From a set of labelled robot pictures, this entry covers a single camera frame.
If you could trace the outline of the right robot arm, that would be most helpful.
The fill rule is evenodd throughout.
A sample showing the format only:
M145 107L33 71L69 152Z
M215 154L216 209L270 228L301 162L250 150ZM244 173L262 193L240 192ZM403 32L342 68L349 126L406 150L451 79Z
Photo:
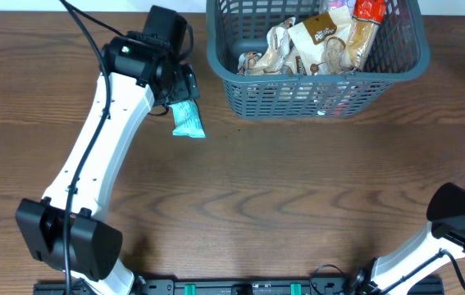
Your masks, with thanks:
M451 182L440 186L429 202L426 219L399 248L371 260L342 293L407 295L448 263L465 292L458 265L465 257L465 188Z

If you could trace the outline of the beige snack pouch with barcode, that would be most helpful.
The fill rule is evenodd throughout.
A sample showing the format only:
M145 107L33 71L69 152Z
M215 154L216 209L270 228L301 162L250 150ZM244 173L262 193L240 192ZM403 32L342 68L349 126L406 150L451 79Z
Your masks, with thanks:
M296 48L288 52L267 50L260 52L246 52L239 56L238 75L306 75L303 61Z

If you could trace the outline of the orange pasta package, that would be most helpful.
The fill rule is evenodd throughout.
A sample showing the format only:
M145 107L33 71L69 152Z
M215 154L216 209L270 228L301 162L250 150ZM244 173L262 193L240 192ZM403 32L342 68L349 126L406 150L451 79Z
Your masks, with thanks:
M357 0L353 25L342 56L342 71L361 71L385 15L385 0Z

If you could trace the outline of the teal snack packet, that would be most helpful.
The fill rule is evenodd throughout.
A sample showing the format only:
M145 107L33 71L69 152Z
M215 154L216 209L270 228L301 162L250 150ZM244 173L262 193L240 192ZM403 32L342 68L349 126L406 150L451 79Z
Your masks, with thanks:
M194 100L187 100L171 105L176 127L174 136L206 138L198 105Z

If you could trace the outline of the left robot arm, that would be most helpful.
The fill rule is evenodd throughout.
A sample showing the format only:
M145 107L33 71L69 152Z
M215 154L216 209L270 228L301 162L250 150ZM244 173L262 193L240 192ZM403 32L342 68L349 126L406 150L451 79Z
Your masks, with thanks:
M120 260L123 236L107 223L113 185L132 139L154 107L175 119L175 134L203 138L200 92L187 57L187 20L150 9L142 31L116 33L95 47L100 75L93 105L71 154L38 201L15 214L31 256L62 271L62 284L36 284L36 294L142 294L144 279Z

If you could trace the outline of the grey plastic lattice basket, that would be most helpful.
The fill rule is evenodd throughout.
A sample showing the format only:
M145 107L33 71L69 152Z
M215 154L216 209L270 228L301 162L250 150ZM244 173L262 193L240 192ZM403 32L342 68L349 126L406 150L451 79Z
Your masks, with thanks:
M349 118L398 82L416 79L431 52L417 2L386 0L385 17L361 72L347 75L238 73L239 57L267 50L269 29L294 17L315 16L318 0L207 2L207 59L223 80L228 103L241 119Z

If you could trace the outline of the tissue pocket pack bundle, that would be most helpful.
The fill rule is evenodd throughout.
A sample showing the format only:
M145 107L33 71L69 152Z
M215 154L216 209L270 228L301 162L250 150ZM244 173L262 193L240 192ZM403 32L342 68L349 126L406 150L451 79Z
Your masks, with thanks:
M356 2L356 0L321 0L319 4L319 12L324 13L346 6L349 9L349 13L353 14Z

